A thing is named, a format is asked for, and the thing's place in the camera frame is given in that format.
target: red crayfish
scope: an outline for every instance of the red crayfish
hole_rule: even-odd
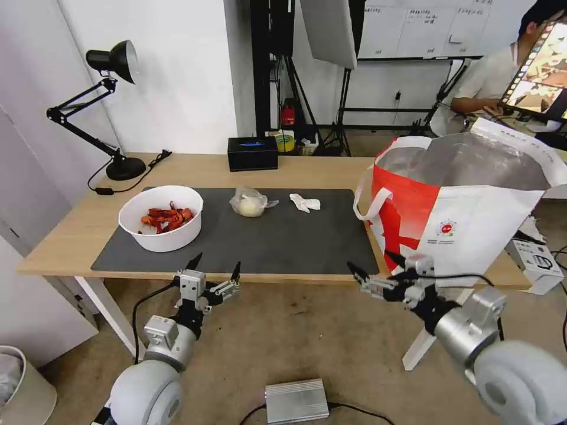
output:
[[[169,210],[150,208],[148,215],[142,217],[141,221],[145,225],[155,227],[156,234],[167,233],[188,223],[194,217],[189,208],[176,208],[173,201],[170,202]]]

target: black desk mat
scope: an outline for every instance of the black desk mat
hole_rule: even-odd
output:
[[[176,251],[143,249],[117,227],[91,266],[112,272],[175,272],[203,252],[198,269],[231,273],[242,262],[242,273],[349,274],[347,261],[378,273],[364,224],[353,213],[348,189],[258,189],[279,204],[258,218],[236,214],[229,204],[234,188],[195,188],[204,200],[201,233]],[[307,214],[289,199],[297,193],[317,198],[321,210]]]

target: shopping bag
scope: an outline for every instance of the shopping bag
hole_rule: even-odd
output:
[[[372,202],[362,214],[358,203],[370,179]],[[567,166],[554,149],[480,119],[470,133],[394,139],[365,171],[353,210],[369,222],[382,253],[430,255],[437,275],[483,274],[545,191],[563,184]],[[402,271],[384,258],[390,272]]]

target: white bowl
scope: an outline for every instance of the white bowl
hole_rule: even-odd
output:
[[[194,217],[175,230],[155,234],[155,229],[143,225],[141,218],[150,208],[169,210],[170,201],[176,208],[190,208]],[[148,251],[169,252],[184,247],[197,237],[201,231],[202,210],[203,198],[195,190],[185,186],[159,186],[139,193],[124,204],[118,213],[118,224]]]

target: table leg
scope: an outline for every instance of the table leg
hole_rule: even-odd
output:
[[[456,301],[459,304],[463,304],[473,292],[474,289],[461,289]],[[431,335],[425,330],[425,328],[423,328],[402,358],[404,369],[407,371],[413,370],[436,339],[437,338],[435,336]]]
[[[87,293],[91,301],[100,310],[100,313],[104,316],[110,327],[116,332],[118,338],[126,345],[126,348],[130,350],[132,355],[135,353],[134,348],[134,332],[128,319],[124,313],[120,310],[116,301],[108,290],[104,282],[97,278],[86,278],[76,276],[77,282]],[[140,359],[144,358],[145,347],[142,341],[139,341],[140,346]]]

